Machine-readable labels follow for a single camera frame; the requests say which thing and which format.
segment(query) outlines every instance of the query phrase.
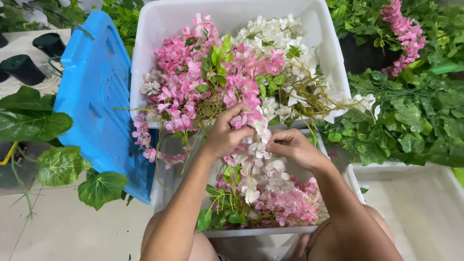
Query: person's left hand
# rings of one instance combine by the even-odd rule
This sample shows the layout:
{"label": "person's left hand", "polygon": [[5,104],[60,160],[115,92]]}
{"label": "person's left hand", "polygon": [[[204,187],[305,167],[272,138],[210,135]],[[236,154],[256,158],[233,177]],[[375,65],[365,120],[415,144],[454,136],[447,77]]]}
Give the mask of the person's left hand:
{"label": "person's left hand", "polygon": [[232,130],[230,121],[242,111],[250,112],[250,108],[244,103],[237,103],[219,115],[210,135],[201,147],[207,154],[213,156],[215,159],[224,157],[231,153],[244,138],[255,133],[254,128],[250,126]]}

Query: blue plastic crate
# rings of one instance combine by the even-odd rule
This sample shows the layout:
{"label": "blue plastic crate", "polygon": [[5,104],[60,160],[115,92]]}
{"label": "blue plastic crate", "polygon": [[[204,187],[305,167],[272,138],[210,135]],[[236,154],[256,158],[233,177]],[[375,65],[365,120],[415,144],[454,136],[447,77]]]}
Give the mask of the blue plastic crate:
{"label": "blue plastic crate", "polygon": [[[96,171],[125,175],[130,184],[124,190],[150,204],[156,165],[134,145],[129,111],[113,111],[129,108],[130,58],[107,13],[93,11],[82,27],[95,39],[76,28],[61,57],[65,70],[54,111],[67,113],[74,124],[58,138],[65,146],[80,146]],[[152,131],[152,143],[157,140]]]}

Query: hand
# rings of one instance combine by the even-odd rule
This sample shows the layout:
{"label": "hand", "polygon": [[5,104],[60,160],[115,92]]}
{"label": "hand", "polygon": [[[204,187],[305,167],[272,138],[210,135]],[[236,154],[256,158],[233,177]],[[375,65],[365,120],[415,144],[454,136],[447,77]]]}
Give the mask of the hand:
{"label": "hand", "polygon": [[332,162],[297,129],[274,132],[266,150],[290,158],[312,172],[327,164],[332,165]]}
{"label": "hand", "polygon": [[219,115],[211,133],[201,147],[208,155],[215,159],[224,157],[230,154],[244,138],[255,133],[255,130],[249,126],[232,130],[231,120],[242,111],[250,111],[250,108],[244,103],[238,103]]}

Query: person's right hand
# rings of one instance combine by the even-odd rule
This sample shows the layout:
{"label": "person's right hand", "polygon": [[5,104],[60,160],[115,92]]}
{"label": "person's right hand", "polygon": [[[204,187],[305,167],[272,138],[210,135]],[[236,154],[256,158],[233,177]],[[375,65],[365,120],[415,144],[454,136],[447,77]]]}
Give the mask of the person's right hand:
{"label": "person's right hand", "polygon": [[273,132],[266,150],[290,158],[310,171],[320,170],[327,164],[332,165],[332,162],[297,129]]}

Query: black flower pot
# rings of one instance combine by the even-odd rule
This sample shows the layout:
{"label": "black flower pot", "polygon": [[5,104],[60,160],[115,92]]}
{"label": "black flower pot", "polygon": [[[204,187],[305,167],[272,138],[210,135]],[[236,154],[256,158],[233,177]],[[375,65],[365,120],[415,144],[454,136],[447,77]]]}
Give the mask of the black flower pot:
{"label": "black flower pot", "polygon": [[362,74],[368,68],[372,71],[380,71],[393,65],[393,62],[398,60],[403,53],[402,50],[390,50],[388,44],[385,44],[383,50],[381,47],[374,47],[374,40],[370,39],[366,43],[356,46],[353,33],[348,33],[345,38],[339,40],[347,72]]}
{"label": "black flower pot", "polygon": [[0,48],[8,45],[8,40],[0,33]]}
{"label": "black flower pot", "polygon": [[37,85],[45,79],[45,74],[37,68],[29,55],[25,54],[15,55],[3,60],[0,69],[29,86]]}
{"label": "black flower pot", "polygon": [[38,48],[39,50],[43,51],[50,58],[55,56],[62,56],[64,53],[64,49],[66,48],[59,34],[57,33],[43,34],[34,39],[34,41],[32,41],[32,45]]}
{"label": "black flower pot", "polygon": [[10,78],[10,75],[6,73],[5,71],[0,70],[0,83],[8,80],[8,78]]}

